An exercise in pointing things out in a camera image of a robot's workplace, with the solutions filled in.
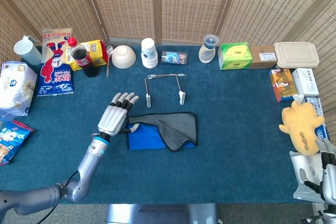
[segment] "blue table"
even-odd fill
[[[100,67],[96,78],[74,73],[74,94],[34,97],[27,117],[17,118],[36,131],[9,165],[1,167],[0,188],[28,190],[65,181],[77,169],[91,133],[117,92],[140,96],[130,115],[191,111],[198,121],[196,148],[127,150],[126,136],[111,145],[83,203],[179,204],[204,202],[296,202],[297,188],[288,152],[293,145],[280,132],[281,110],[268,69],[220,71],[217,56],[198,59],[198,46],[158,46],[188,53],[188,65]],[[176,79],[151,80],[152,107],[146,107],[148,74],[185,73],[185,104],[179,104]]]

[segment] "red bottle cap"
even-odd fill
[[[74,47],[77,45],[77,41],[75,38],[68,38],[68,44],[70,47]]]

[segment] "robotic hand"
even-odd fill
[[[323,176],[320,185],[308,180],[306,172],[300,169],[300,178],[303,183],[314,190],[328,205],[323,212],[323,221],[325,224],[336,223],[336,146],[329,140],[316,140],[316,144],[321,152]]]
[[[84,200],[89,194],[94,173],[110,144],[110,137],[121,132],[124,120],[138,98],[134,93],[115,95],[100,119],[99,134],[93,137],[78,170],[66,183],[30,191],[0,190],[0,223],[3,223],[7,211],[12,208],[20,215],[28,215],[56,207],[62,197],[73,202]],[[79,173],[79,180],[72,178],[76,173]]]

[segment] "stuffed toy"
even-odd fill
[[[295,149],[305,155],[313,155],[319,151],[315,143],[315,128],[324,123],[323,116],[317,116],[310,102],[299,105],[292,102],[291,107],[282,110],[283,124],[279,125],[282,132],[289,134]]]

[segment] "paper cup stack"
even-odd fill
[[[141,59],[146,68],[155,68],[158,64],[158,53],[155,48],[154,40],[146,38],[141,41]]]

